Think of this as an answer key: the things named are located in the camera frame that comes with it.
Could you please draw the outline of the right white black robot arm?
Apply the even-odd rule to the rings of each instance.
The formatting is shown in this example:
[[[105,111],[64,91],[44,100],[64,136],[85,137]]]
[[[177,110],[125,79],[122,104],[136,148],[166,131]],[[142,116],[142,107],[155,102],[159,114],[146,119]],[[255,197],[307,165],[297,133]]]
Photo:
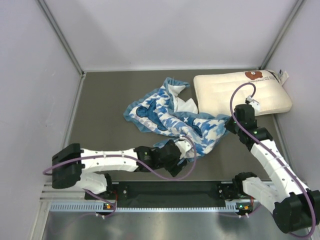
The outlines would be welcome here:
[[[234,178],[234,194],[239,198],[249,195],[258,200],[285,234],[304,228],[315,230],[320,223],[319,190],[311,190],[294,173],[269,131],[257,125],[251,105],[239,104],[233,111],[225,128],[239,137],[273,183],[270,187],[255,174],[243,172]]]

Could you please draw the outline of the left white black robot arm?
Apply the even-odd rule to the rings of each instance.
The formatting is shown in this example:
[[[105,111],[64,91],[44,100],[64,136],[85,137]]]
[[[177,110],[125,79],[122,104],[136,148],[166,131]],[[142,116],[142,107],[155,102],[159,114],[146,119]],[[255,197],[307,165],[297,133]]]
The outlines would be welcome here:
[[[187,140],[120,151],[89,150],[72,143],[52,157],[52,188],[77,187],[106,199],[114,191],[108,171],[139,173],[165,169],[175,177],[187,164],[186,155],[191,148]]]

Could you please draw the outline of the blue white bear pillowcase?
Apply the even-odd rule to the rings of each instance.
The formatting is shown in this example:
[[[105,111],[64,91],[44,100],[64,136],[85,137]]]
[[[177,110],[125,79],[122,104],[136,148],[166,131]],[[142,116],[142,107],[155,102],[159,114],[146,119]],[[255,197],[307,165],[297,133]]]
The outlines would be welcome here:
[[[192,98],[184,101],[179,94],[190,84],[174,78],[166,78],[161,87],[131,103],[123,117],[143,133],[153,132],[174,142],[180,136],[188,136],[196,150],[189,150],[185,157],[204,157],[210,153],[228,132],[225,123],[229,116],[199,112]]]

